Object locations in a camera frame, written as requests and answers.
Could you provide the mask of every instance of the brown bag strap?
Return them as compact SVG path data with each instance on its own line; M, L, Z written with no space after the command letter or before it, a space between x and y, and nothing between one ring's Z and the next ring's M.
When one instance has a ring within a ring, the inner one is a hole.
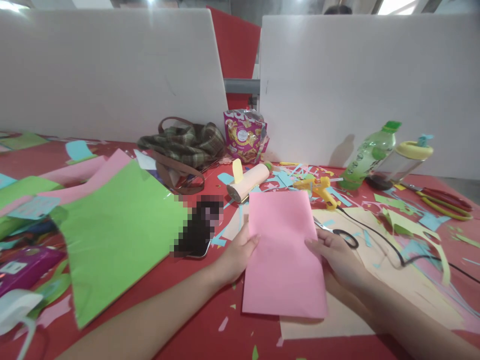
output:
M154 151L152 153L152 157L156 160L155 165L156 165L156 171L158 175L165 182L165 185L167 185L170 189L175 190L182 195L193 195L201 192L204 189L205 177L200 171L194 169L191 166L185 165L183 162L173 160L165 155L162 155L157 151ZM177 170L182 173L198 176L201 178L201 184L198 186L192 186L192 187L175 187L172 179L170 178L169 171L167 170L166 167L169 167L171 169Z
M188 120L185 120L182 117L168 116L168 117L164 118L162 121L160 121L160 123L158 124L158 133L159 134L163 134L163 132L165 131L164 127L163 127L163 124L166 120L178 120L179 122L190 125L190 126L194 125L192 122L190 122Z

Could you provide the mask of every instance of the yellow tumbler lid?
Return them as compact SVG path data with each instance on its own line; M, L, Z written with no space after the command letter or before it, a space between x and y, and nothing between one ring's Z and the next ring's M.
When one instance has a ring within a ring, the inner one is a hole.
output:
M434 148L418 146L417 141L404 141L396 147L395 151L409 159L426 160L434 153Z

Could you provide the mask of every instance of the phone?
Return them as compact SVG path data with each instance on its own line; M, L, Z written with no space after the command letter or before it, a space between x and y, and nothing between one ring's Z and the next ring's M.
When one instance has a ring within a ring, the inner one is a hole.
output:
M174 257L203 258L215 235L215 226L223 219L224 202L218 196L202 195L178 236Z

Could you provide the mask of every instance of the green bottle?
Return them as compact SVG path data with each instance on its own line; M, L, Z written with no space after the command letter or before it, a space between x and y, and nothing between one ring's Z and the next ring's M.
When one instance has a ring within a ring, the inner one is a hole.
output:
M364 179L380 165L395 147L395 133L402 125L398 121L389 121L367 137L358 148L355 159L346 167L338 184L345 190L357 190Z

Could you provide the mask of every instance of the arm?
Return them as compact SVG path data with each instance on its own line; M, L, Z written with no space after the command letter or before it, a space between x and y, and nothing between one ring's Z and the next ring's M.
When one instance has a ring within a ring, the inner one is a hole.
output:
M371 275L345 241L317 230L307 247L323 256L338 282L349 289L415 359L480 359L480 351L443 327L415 305Z
M245 270L259 238L245 224L211 265L88 333L58 359L150 360L224 285Z

